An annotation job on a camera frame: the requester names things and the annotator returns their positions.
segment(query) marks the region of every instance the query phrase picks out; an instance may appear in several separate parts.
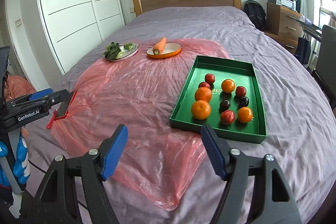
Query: closet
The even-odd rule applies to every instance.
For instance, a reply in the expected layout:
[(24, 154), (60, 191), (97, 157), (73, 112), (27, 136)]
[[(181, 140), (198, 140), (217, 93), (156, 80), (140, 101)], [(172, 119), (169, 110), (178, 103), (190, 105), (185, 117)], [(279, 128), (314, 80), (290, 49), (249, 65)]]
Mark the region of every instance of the closet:
[(50, 49), (66, 73), (124, 25), (119, 0), (40, 0)]

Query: black cable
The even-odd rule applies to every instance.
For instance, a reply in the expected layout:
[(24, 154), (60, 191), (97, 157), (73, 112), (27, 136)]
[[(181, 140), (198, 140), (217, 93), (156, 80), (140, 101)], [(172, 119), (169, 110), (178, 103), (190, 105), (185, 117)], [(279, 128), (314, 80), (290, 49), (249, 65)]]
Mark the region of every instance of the black cable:
[[(34, 166), (36, 169), (40, 170), (42, 173), (47, 173), (45, 170), (39, 168), (37, 165), (35, 165), (34, 163), (32, 163), (30, 160), (28, 160), (29, 163)], [(78, 204), (81, 205), (82, 207), (84, 207), (86, 210), (88, 210), (87, 206), (85, 206), (83, 203), (81, 203), (79, 200), (77, 200)]]

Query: bed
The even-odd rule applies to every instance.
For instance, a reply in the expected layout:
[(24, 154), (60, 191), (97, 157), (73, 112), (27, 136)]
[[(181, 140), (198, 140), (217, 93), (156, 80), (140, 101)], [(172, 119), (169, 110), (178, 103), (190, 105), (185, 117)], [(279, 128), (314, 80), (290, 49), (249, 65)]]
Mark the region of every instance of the bed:
[[(155, 5), (154, 0), (133, 2), (138, 17), (82, 58), (54, 89), (72, 90), (80, 75), (102, 57), (111, 41), (194, 37), (218, 42), (231, 58), (253, 63), (268, 132), (261, 144), (229, 141), (229, 145), (251, 156), (273, 154), (297, 199), (303, 223), (308, 223), (336, 180), (336, 120), (318, 84), (293, 55), (255, 29), (239, 10), (241, 0), (160, 0)], [(51, 115), (27, 125), (31, 133), (27, 140), (29, 158), (43, 170), (56, 155), (72, 157), (45, 128), (50, 118)], [(169, 115), (164, 119), (168, 123)], [(42, 177), (42, 172), (31, 168), (27, 190), (32, 195)], [(179, 206), (172, 211), (160, 209), (142, 194), (114, 180), (104, 185), (121, 224), (209, 223), (224, 189), (207, 156)], [(246, 190), (240, 223), (245, 222), (248, 214), (252, 185), (253, 179)], [(78, 199), (85, 202), (80, 190)], [(90, 223), (87, 211), (81, 211), (83, 221)]]

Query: blue gripper pad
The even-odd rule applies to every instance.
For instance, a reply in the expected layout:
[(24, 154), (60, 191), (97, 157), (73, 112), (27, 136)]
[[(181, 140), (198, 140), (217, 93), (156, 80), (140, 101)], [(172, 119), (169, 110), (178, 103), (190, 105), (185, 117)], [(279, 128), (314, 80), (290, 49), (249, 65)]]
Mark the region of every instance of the blue gripper pad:
[(225, 159), (222, 153), (220, 152), (215, 140), (211, 136), (209, 130), (212, 130), (212, 132), (216, 134), (210, 126), (209, 128), (207, 128), (206, 126), (202, 126), (201, 128), (202, 142), (204, 144), (205, 150), (208, 153), (212, 167), (215, 170), (215, 174), (220, 176), (221, 179), (223, 180), (224, 177), (226, 176), (226, 172), (224, 171)]
[(120, 160), (121, 154), (124, 151), (126, 142), (128, 138), (128, 130), (127, 127), (123, 124), (120, 124), (118, 128), (113, 133), (112, 137), (108, 139), (109, 141), (112, 141), (112, 144), (107, 147), (107, 149), (104, 149), (104, 142), (100, 146), (102, 147), (102, 151), (100, 148), (98, 149), (100, 151), (100, 156), (103, 158), (103, 166), (101, 171), (101, 176), (103, 180), (107, 180), (110, 176), (113, 175), (117, 164)]
[(33, 93), (30, 97), (29, 97), (29, 100), (32, 101), (32, 100), (36, 100), (36, 99), (40, 99), (46, 95), (49, 95), (53, 93), (53, 90), (52, 89), (46, 89), (46, 90), (41, 90), (41, 91), (38, 91), (38, 92), (35, 92)]

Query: drawer handle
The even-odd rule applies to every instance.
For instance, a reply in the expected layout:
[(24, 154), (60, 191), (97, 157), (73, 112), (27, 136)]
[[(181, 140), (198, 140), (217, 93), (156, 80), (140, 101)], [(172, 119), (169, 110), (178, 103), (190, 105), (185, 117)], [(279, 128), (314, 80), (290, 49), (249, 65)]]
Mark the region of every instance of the drawer handle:
[(296, 20), (296, 18), (295, 17), (292, 17), (292, 16), (288, 16), (289, 18), (291, 18), (291, 19), (294, 19), (294, 20)]

